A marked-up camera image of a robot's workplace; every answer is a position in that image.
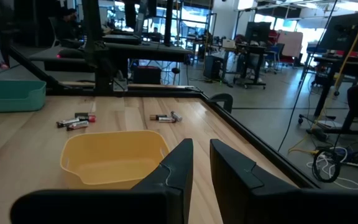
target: monitor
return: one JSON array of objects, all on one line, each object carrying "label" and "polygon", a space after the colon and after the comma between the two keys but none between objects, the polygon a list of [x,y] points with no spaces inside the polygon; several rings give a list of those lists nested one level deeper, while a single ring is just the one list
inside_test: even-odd
[{"label": "monitor", "polygon": [[246,41],[265,42],[269,40],[271,22],[248,22],[246,31]]},{"label": "monitor", "polygon": [[[320,47],[327,50],[346,50],[353,43],[349,40],[349,31],[352,26],[358,27],[358,13],[332,17]],[[358,52],[358,41],[353,51]]]}]

